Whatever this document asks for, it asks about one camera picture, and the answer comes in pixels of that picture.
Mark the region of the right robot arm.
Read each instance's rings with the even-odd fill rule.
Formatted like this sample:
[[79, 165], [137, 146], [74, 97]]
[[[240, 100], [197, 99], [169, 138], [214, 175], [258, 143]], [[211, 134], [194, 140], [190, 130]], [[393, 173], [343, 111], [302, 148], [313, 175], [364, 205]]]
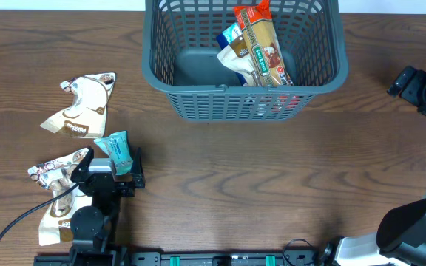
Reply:
[[[426, 71], [405, 67], [388, 94], [400, 97], [426, 117]], [[327, 244], [322, 265], [426, 265], [426, 192], [421, 200], [386, 213], [378, 230], [340, 237]]]

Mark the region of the orange spaghetti packet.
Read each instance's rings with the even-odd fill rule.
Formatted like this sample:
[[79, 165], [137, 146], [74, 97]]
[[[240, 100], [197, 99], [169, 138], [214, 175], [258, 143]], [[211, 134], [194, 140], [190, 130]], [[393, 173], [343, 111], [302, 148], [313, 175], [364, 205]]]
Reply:
[[270, 1], [259, 4], [236, 6], [233, 12], [245, 39], [246, 48], [251, 56], [253, 87], [292, 86], [294, 83], [288, 74], [274, 29], [270, 11]]

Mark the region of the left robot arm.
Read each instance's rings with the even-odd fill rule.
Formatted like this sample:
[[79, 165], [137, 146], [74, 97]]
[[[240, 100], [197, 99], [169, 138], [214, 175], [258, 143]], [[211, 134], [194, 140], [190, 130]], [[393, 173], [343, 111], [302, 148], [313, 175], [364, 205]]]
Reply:
[[71, 174], [71, 181], [92, 199], [92, 203], [79, 208], [71, 218], [70, 264], [130, 265], [129, 251], [115, 244], [115, 235], [121, 199], [135, 196], [135, 190], [146, 185], [141, 150], [134, 152], [129, 179], [117, 181], [113, 160], [95, 158], [93, 148], [89, 147], [87, 155]]

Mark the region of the blue tissue multipack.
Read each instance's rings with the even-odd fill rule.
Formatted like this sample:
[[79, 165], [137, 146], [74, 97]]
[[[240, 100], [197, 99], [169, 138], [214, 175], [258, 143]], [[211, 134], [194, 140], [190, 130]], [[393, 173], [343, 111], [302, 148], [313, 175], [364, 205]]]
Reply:
[[[221, 50], [227, 47], [235, 38], [242, 35], [242, 31], [237, 22], [233, 23], [227, 27], [221, 34], [216, 37], [218, 44], [220, 45]], [[236, 74], [239, 78], [240, 84], [243, 85], [244, 81], [242, 77]]]

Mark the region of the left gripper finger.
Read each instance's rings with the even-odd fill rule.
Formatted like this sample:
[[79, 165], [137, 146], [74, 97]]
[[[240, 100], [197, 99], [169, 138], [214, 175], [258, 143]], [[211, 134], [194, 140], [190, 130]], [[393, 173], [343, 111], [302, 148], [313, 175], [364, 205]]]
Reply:
[[135, 188], [145, 188], [146, 181], [141, 162], [141, 149], [139, 147], [136, 148], [134, 157], [132, 158], [130, 174]]
[[89, 165], [94, 158], [94, 150], [90, 146], [87, 148], [87, 154], [71, 173], [72, 182], [85, 182], [89, 177]]

